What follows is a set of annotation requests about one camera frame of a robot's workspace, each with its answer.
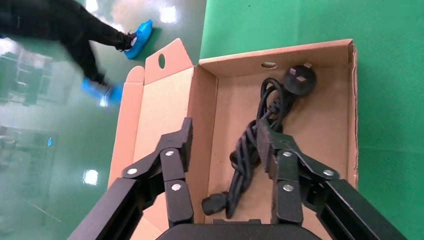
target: black power cable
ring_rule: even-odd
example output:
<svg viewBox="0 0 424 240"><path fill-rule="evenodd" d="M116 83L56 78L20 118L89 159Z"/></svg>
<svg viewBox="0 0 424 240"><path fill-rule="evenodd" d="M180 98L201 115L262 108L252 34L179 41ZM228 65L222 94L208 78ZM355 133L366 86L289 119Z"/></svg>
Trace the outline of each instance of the black power cable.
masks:
<svg viewBox="0 0 424 240"><path fill-rule="evenodd" d="M283 132L282 121L290 112L299 95L308 94L315 86L315 74L309 67L298 65L291 67L284 77L284 84L274 78L267 78L260 87L260 102L256 119L247 125L246 131L237 142L235 151L229 156L231 166L234 168L231 184L228 191L211 194L202 201L202 209L206 215L212 215L225 209L225 215L230 219L244 193L252 182L253 169L259 163L257 150L257 126L259 119L266 119L271 128ZM278 97L267 106L270 94L277 91Z"/></svg>

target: green surface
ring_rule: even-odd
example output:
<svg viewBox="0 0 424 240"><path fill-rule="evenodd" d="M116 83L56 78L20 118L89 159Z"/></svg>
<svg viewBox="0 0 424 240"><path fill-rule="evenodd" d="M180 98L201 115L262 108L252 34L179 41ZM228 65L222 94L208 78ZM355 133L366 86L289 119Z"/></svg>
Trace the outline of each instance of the green surface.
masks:
<svg viewBox="0 0 424 240"><path fill-rule="evenodd" d="M94 13L124 32L153 20L135 60L95 44L111 81L175 38L199 60L206 1L87 0L87 8L95 3ZM0 239L64 240L105 192L119 106L97 107L82 79L58 44L0 39Z"/></svg>
<svg viewBox="0 0 424 240"><path fill-rule="evenodd" d="M358 51L359 191L424 231L424 1L208 0L201 58L339 39Z"/></svg>

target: open cardboard box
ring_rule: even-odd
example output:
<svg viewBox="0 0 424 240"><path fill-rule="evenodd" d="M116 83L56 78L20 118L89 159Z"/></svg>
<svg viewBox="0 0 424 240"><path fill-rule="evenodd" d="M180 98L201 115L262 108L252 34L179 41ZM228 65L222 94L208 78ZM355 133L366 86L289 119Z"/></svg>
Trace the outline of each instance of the open cardboard box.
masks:
<svg viewBox="0 0 424 240"><path fill-rule="evenodd" d="M164 68L159 58L165 59ZM275 63L272 69L262 63ZM301 98L284 120L306 155L337 170L357 186L357 72L351 39L254 51L200 60L193 66L180 39L131 70L124 85L109 185L122 170L153 152L162 134L181 129L193 118L191 160L186 181L195 223L225 218L206 216L201 202L227 191L233 176L229 156L248 123L256 117L265 78L279 81L290 66L309 63L317 76L312 94ZM250 188L231 221L271 218L272 180L263 167L254 171ZM315 213L304 208L303 226L330 239ZM153 240L168 229L165 194L144 211L132 239Z"/></svg>

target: leg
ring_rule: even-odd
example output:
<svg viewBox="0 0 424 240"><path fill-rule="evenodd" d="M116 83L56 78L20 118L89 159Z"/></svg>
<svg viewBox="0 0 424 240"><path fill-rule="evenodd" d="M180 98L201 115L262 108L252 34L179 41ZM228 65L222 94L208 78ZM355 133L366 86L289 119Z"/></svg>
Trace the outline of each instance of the leg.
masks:
<svg viewBox="0 0 424 240"><path fill-rule="evenodd" d="M77 41L62 39L61 42L88 79L102 86L107 86L105 75L100 73L97 68L96 58L88 40L83 38Z"/></svg>
<svg viewBox="0 0 424 240"><path fill-rule="evenodd" d="M52 3L54 18L58 28L71 28L72 32L81 32L85 39L118 50L131 48L132 37L100 21L74 0L55 0Z"/></svg>

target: shoe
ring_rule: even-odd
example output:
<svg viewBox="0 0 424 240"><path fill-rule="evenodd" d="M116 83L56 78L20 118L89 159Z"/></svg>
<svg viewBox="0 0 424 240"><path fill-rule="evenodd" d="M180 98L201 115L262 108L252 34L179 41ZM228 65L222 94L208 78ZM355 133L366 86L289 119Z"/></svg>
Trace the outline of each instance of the shoe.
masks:
<svg viewBox="0 0 424 240"><path fill-rule="evenodd" d="M109 104L117 105L121 102L124 87L119 85L103 85L90 81L88 77L84 77L81 89L93 98L98 99L100 107L107 107Z"/></svg>
<svg viewBox="0 0 424 240"><path fill-rule="evenodd" d="M124 51L128 59L135 58L142 51L144 45L147 43L150 35L152 34L152 25L153 22L151 19L149 19L138 27L137 31L135 32L136 38L134 38L134 44L130 49Z"/></svg>

